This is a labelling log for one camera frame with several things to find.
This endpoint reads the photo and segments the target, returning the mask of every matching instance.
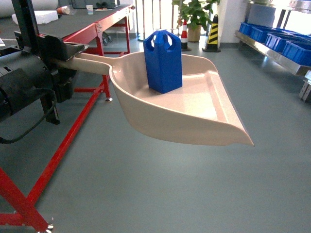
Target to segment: stainless steel shelf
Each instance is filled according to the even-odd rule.
[[[311,67],[299,65],[296,62],[293,62],[292,60],[284,57],[282,54],[271,50],[264,44],[256,40],[253,40],[252,38],[242,34],[239,31],[235,31],[235,36],[239,38],[245,44],[255,49],[256,51],[269,57],[274,62],[278,63],[280,66],[284,67],[285,69],[287,69],[289,72],[291,72],[294,75],[305,76],[308,70],[311,70]]]
[[[250,4],[282,8],[311,14],[311,1],[303,0],[246,0]]]

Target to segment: black cable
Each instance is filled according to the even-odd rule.
[[[36,91],[42,92],[43,94],[49,94],[52,98],[52,101],[53,101],[52,107],[43,115],[43,117],[33,127],[26,130],[22,135],[14,138],[14,139],[4,139],[4,138],[0,137],[0,144],[12,144],[12,143],[15,143],[15,142],[21,140],[30,131],[32,131],[35,127],[37,127],[54,110],[54,108],[56,106],[56,102],[57,102],[55,92],[53,90],[47,89],[47,88],[37,88]]]

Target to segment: potted plant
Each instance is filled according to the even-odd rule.
[[[179,22],[188,23],[188,40],[197,42],[200,39],[201,27],[206,31],[207,23],[212,23],[210,15],[213,14],[212,5],[220,0],[173,0],[173,5],[179,6]]]

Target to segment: paper cup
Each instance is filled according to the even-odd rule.
[[[86,5],[87,14],[92,15],[93,13],[93,5]]]

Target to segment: workbench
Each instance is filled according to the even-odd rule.
[[[65,42],[88,44],[92,40],[96,40],[97,46],[86,51],[92,54],[101,56],[109,53],[123,55],[130,52],[129,14],[129,5],[121,5],[111,11],[94,11],[93,15],[88,15],[86,9],[77,9],[76,14],[63,15],[49,24],[39,25],[38,29],[42,34],[58,36]],[[112,26],[125,28],[127,51],[104,52],[102,32]],[[6,47],[17,45],[14,31],[20,30],[11,18],[0,19],[0,38],[4,40]],[[103,81],[98,87],[80,87],[76,88],[75,91],[93,94],[30,193],[25,196],[11,178],[0,168],[0,195],[16,210],[12,214],[0,214],[0,225],[32,226],[38,232],[49,232],[53,229],[53,225],[49,224],[35,209],[35,204],[92,109],[96,99],[101,93],[105,93],[106,98],[111,100],[107,76],[103,76]]]

